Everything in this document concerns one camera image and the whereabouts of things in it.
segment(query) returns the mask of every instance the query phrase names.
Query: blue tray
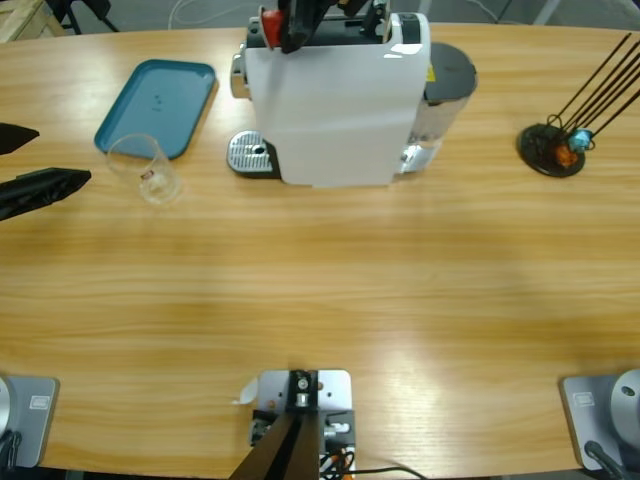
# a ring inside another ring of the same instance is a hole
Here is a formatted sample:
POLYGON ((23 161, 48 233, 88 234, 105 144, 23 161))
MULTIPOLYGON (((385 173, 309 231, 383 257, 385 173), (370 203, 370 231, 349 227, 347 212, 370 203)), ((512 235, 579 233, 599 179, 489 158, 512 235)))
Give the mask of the blue tray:
POLYGON ((216 74, 204 63, 147 60, 136 67, 94 142, 106 152, 131 133, 154 137, 169 158, 187 149, 216 74))

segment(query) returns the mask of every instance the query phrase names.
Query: cable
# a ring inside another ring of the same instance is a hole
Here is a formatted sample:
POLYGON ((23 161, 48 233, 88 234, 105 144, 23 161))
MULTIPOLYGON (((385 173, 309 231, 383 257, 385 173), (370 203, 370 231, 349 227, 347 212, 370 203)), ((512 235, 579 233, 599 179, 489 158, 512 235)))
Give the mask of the cable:
POLYGON ((260 6, 260 4, 257 2, 242 3, 240 5, 236 5, 235 7, 229 8, 223 12, 214 13, 213 15, 210 15, 208 17, 201 18, 198 20, 184 20, 180 18, 180 15, 179 15, 180 10, 188 7, 189 5, 193 5, 194 3, 201 2, 201 1, 205 1, 205 0, 178 0, 173 6, 173 8, 171 9, 171 13, 169 13, 169 23, 167 24, 167 29, 168 30, 173 29, 174 20, 176 20, 178 23, 182 25, 202 25, 211 20, 222 17, 228 13, 235 12, 236 10, 244 8, 247 5, 253 5, 256 7, 256 9, 260 6))
POLYGON ((602 446, 598 442, 589 440, 584 445, 584 451, 589 457, 593 458, 602 469, 614 480, 630 480, 629 473, 618 463, 611 458, 602 449, 602 446))
POLYGON ((485 7, 480 0, 465 0, 465 2, 472 3, 473 5, 477 6, 480 10, 482 10, 484 13, 486 13, 486 15, 491 20, 493 20, 493 23, 499 23, 500 22, 500 20, 496 16, 496 14, 493 13, 491 10, 489 10, 487 7, 485 7))
POLYGON ((478 7, 480 10, 482 10, 491 20, 493 20, 493 23, 506 23, 509 25, 522 25, 519 22, 501 22, 500 20, 502 19, 502 16, 504 15, 505 10, 509 7, 509 5, 511 5, 511 2, 509 2, 505 8, 502 9, 502 12, 500 13, 500 16, 496 16, 495 13, 493 13, 491 10, 489 10, 480 0, 465 0, 465 2, 467 3, 471 3, 472 5, 475 5, 476 7, 478 7))
POLYGON ((496 23, 502 20, 502 17, 504 17, 504 14, 507 13, 507 10, 509 9, 512 3, 513 3, 513 0, 507 0, 507 3, 505 3, 504 7, 502 7, 502 11, 500 12, 500 15, 498 15, 498 21, 496 23))
POLYGON ((331 459, 331 464, 325 470, 321 471, 320 475, 325 480, 343 480, 346 475, 375 475, 388 472, 404 472, 413 475, 413 477, 418 480, 428 480, 427 477, 415 470, 401 466, 350 470, 351 465, 353 465, 355 461, 355 455, 353 451, 344 450, 325 455, 320 465, 323 465, 329 459, 331 459))

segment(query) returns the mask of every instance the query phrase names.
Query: sticker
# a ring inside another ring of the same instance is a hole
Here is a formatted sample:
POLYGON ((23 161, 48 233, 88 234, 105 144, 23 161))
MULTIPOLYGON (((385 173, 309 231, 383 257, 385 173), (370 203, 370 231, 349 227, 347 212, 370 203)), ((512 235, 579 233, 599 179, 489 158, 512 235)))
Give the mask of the sticker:
POLYGON ((50 403, 51 403, 51 397, 33 395, 31 397, 31 402, 29 402, 29 409, 30 410, 49 410, 50 403))
POLYGON ((429 65, 429 71, 427 72, 427 82, 436 81, 436 71, 433 69, 433 65, 429 65))
POLYGON ((591 392, 574 393, 573 403, 576 407, 594 407, 596 404, 591 392))

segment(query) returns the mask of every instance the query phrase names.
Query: wood grain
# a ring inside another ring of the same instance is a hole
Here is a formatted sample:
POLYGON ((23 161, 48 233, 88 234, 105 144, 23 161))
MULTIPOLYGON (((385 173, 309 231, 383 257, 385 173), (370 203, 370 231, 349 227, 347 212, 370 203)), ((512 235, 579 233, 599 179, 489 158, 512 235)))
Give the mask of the wood grain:
POLYGON ((41 137, 2 180, 48 166, 93 179, 0 224, 0 368, 60 379, 44 464, 228 476, 248 452, 264 369, 353 376, 359 465, 434 477, 575 468, 557 383, 640 362, 640 120, 630 109, 585 170, 526 167, 516 135, 559 110, 621 32, 433 27, 475 62, 477 93, 429 169, 388 188, 238 178, 228 140, 243 31, 0 46, 2 121, 41 137), (92 138, 134 67, 206 62, 220 88, 187 153, 186 191, 128 197, 92 138))

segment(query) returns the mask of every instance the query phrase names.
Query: clear glass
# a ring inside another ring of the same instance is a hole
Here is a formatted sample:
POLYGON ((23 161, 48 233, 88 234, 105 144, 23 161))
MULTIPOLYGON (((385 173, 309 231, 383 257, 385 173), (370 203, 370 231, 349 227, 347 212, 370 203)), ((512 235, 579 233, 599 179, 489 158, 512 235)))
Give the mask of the clear glass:
POLYGON ((107 153, 107 165, 149 203, 166 204, 180 193, 180 177, 150 135, 134 133, 116 141, 107 153))

